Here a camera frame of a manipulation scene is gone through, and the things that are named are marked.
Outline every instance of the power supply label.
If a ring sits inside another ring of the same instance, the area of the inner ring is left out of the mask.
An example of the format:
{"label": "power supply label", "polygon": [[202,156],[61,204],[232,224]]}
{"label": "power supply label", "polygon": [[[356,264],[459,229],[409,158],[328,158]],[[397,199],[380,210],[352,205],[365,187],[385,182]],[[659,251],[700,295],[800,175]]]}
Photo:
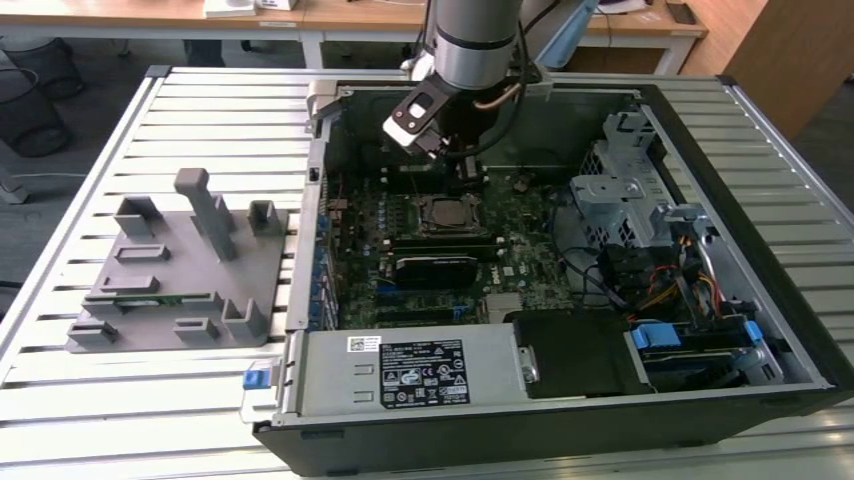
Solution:
{"label": "power supply label", "polygon": [[461,340],[379,346],[380,403],[417,408],[471,403]]}

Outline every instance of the green circuit board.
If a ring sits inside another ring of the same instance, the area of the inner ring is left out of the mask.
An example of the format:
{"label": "green circuit board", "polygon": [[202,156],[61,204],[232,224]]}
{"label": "green circuit board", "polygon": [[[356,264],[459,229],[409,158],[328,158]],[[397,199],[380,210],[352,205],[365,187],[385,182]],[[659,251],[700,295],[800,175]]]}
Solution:
{"label": "green circuit board", "polygon": [[[557,262],[545,223],[560,185],[532,178],[513,190],[521,174],[515,169],[491,172],[489,183],[473,195],[480,225],[500,237],[501,255],[479,263],[472,285],[463,290],[397,291],[383,251],[388,237],[419,235],[419,201],[424,195],[393,194],[379,178],[351,179],[336,199],[336,271],[339,276],[339,329],[487,323],[483,299],[488,294],[517,292],[524,309],[569,308],[573,297]],[[399,312],[435,312],[436,320],[385,321]]]}

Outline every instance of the white box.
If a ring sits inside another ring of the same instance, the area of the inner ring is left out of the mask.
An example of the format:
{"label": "white box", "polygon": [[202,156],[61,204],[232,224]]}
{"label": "white box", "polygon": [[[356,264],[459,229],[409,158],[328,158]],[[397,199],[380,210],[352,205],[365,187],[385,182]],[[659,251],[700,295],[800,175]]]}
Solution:
{"label": "white box", "polygon": [[254,3],[240,0],[204,0],[204,18],[248,17],[254,15]]}
{"label": "white box", "polygon": [[269,8],[272,10],[293,10],[297,3],[299,0],[254,0],[258,8]]}

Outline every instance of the slotted metal surface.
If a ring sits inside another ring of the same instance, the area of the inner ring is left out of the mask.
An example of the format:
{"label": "slotted metal surface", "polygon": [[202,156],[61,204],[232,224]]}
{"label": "slotted metal surface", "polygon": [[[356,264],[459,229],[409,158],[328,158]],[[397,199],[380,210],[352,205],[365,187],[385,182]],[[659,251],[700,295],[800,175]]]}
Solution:
{"label": "slotted metal surface", "polygon": [[[343,76],[397,78],[392,72],[178,68],[165,79],[145,80],[0,324],[0,478],[296,478],[240,423],[240,375],[253,360],[281,353],[309,146],[304,95],[311,80]],[[620,84],[649,78],[560,81]],[[655,82],[854,358],[854,231],[846,211],[772,132],[756,125],[738,92],[712,79]],[[169,193],[182,167],[208,169],[210,190],[232,208],[272,199],[291,213],[273,341],[253,349],[69,355],[65,331],[117,231],[106,215],[130,192],[150,194],[162,210],[188,210],[185,199]],[[372,478],[854,478],[851,407],[847,402],[810,417],[776,420],[709,447]]]}

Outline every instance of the barcode sticker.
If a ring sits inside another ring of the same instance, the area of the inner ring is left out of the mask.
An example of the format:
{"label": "barcode sticker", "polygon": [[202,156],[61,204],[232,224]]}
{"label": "barcode sticker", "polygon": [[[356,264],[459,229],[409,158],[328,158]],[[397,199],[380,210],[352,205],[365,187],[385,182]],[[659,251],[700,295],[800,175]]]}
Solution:
{"label": "barcode sticker", "polygon": [[347,337],[347,353],[379,352],[383,337]]}

